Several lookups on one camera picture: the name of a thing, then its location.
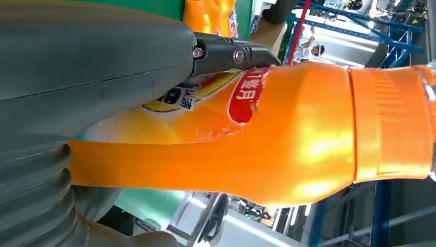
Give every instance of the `metal bolt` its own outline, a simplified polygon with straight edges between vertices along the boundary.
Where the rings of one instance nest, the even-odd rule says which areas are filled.
[[[233,53],[233,60],[235,63],[240,63],[244,60],[244,52],[242,50],[236,50]]]
[[[195,48],[193,52],[194,58],[199,58],[203,56],[203,50],[201,48]]]

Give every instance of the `orange bottle in background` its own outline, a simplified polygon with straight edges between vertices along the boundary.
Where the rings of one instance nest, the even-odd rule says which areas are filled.
[[[184,22],[194,31],[237,37],[236,0],[186,0]]]
[[[76,185],[220,191],[277,206],[352,183],[424,179],[434,82],[422,66],[221,73],[97,123],[88,141],[70,143],[69,169]]]
[[[236,0],[214,0],[220,10],[220,35],[223,37],[237,37],[238,24],[234,7]]]
[[[218,34],[221,12],[214,0],[186,0],[183,21],[194,32]]]

